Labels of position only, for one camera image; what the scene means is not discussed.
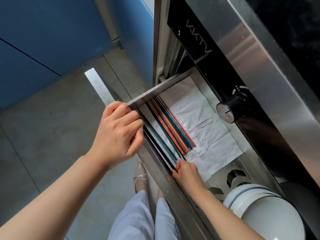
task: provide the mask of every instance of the brand logo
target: brand logo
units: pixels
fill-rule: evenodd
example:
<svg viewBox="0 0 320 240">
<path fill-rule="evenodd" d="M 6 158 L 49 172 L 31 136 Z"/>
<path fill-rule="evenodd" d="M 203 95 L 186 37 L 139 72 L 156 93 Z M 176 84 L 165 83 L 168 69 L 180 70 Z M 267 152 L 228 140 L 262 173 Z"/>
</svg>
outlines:
<svg viewBox="0 0 320 240">
<path fill-rule="evenodd" d="M 189 19 L 188 19 L 188 21 L 186 22 L 186 27 L 190 28 L 190 33 L 195 36 L 195 40 L 196 40 L 196 41 L 198 41 L 198 36 L 199 36 L 199 39 L 200 39 L 199 45 L 201 45 L 202 43 L 205 44 L 205 46 L 204 46 L 204 52 L 205 52 L 205 53 L 209 53 L 209 52 L 212 51 L 212 50 L 207 50 L 207 43 L 203 40 L 203 38 L 201 37 L 201 35 L 200 35 L 199 33 L 195 33 L 195 29 L 196 29 L 196 28 L 195 28 L 193 25 L 189 25 Z"/>
</svg>

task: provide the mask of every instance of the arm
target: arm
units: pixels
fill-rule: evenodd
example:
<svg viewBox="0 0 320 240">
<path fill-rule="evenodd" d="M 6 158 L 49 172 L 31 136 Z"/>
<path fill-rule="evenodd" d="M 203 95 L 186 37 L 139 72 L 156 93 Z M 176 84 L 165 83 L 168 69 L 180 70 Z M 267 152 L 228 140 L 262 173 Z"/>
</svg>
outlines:
<svg viewBox="0 0 320 240">
<path fill-rule="evenodd" d="M 142 126 L 138 113 L 126 104 L 117 101 L 108 105 L 89 152 L 4 224 L 0 238 L 63 239 L 106 172 L 131 158 L 142 146 Z"/>
<path fill-rule="evenodd" d="M 204 212 L 222 240 L 263 240 L 256 231 L 225 207 L 209 190 L 206 190 L 198 169 L 193 163 L 178 161 L 176 169 L 178 173 L 173 170 L 173 177 Z"/>
</svg>

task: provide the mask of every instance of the forearm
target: forearm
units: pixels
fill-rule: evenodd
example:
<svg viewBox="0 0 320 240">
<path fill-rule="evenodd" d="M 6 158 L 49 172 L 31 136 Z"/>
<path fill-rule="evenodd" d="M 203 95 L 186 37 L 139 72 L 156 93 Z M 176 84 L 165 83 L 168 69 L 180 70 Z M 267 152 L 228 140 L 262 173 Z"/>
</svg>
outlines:
<svg viewBox="0 0 320 240">
<path fill-rule="evenodd" d="M 222 240 L 263 239 L 232 211 L 225 207 L 208 190 L 200 190 L 193 196 L 195 203 L 209 219 Z"/>
<path fill-rule="evenodd" d="M 63 239 L 78 211 L 107 172 L 80 157 L 59 179 L 0 228 L 1 239 Z"/>
</svg>

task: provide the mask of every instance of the crumpled paper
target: crumpled paper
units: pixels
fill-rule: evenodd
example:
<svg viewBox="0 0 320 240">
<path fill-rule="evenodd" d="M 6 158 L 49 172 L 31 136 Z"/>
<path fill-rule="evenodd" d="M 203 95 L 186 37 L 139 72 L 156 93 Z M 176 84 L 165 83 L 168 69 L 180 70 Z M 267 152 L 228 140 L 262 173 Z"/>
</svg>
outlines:
<svg viewBox="0 0 320 240">
<path fill-rule="evenodd" d="M 196 147 L 189 151 L 185 158 L 197 166 L 204 182 L 242 154 L 227 127 L 210 107 L 191 77 L 162 92 L 160 97 L 195 143 Z M 139 110 L 174 152 L 148 107 L 144 104 Z"/>
</svg>

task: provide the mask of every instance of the bow on shoe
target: bow on shoe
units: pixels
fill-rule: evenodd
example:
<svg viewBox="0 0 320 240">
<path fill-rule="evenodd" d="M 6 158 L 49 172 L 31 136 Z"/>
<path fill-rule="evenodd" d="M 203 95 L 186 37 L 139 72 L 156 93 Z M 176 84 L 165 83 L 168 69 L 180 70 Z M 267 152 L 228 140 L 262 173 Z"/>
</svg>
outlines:
<svg viewBox="0 0 320 240">
<path fill-rule="evenodd" d="M 147 180 L 148 177 L 147 177 L 147 175 L 145 174 L 145 175 L 139 175 L 139 176 L 136 176 L 136 177 L 133 178 L 133 180 L 136 181 L 136 182 L 137 182 L 139 179 Z"/>
</svg>

